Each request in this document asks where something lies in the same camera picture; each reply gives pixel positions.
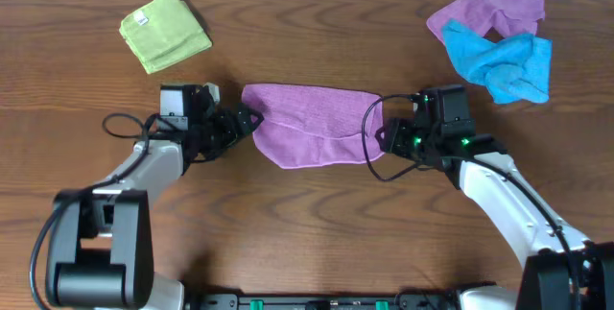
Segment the purple microfiber cloth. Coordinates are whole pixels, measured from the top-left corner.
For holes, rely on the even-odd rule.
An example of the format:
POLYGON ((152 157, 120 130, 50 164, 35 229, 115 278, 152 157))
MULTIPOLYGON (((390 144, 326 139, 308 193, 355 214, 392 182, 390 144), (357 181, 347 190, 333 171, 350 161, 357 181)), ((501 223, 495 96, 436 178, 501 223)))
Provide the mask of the purple microfiber cloth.
POLYGON ((374 134, 383 127, 376 94, 276 83, 248 84, 242 102, 264 121, 253 133, 256 148, 282 169, 364 164, 384 153, 374 134))

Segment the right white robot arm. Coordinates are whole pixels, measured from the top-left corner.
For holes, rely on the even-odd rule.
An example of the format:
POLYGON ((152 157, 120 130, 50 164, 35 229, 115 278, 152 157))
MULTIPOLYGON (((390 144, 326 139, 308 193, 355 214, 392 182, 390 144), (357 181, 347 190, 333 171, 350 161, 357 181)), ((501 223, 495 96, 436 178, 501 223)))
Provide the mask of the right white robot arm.
POLYGON ((472 119, 393 118, 375 133, 383 152, 436 169, 476 203, 523 269, 520 290, 457 293, 459 309, 610 309, 613 245, 570 226, 529 185, 513 158, 472 119))

